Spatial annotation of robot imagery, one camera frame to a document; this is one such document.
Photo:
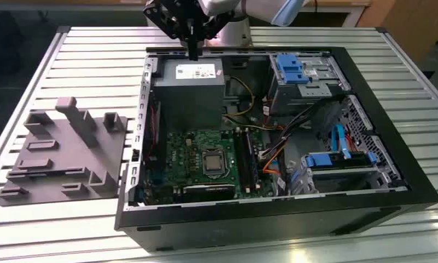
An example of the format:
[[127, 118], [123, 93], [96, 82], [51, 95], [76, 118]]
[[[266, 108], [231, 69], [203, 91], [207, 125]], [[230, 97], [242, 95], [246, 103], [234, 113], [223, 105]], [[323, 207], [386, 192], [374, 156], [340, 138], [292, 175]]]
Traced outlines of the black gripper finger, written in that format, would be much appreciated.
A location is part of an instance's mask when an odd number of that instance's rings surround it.
[[194, 22], [188, 21], [184, 24], [163, 24], [159, 20], [159, 6], [155, 1], [146, 1], [142, 13], [150, 22], [162, 30], [171, 39], [178, 39], [187, 49], [187, 58], [194, 61]]
[[198, 60], [198, 56], [202, 55], [202, 42], [204, 39], [210, 40], [215, 37], [219, 30], [227, 24], [227, 16], [216, 15], [211, 17], [207, 22], [200, 20], [194, 21], [194, 60]]

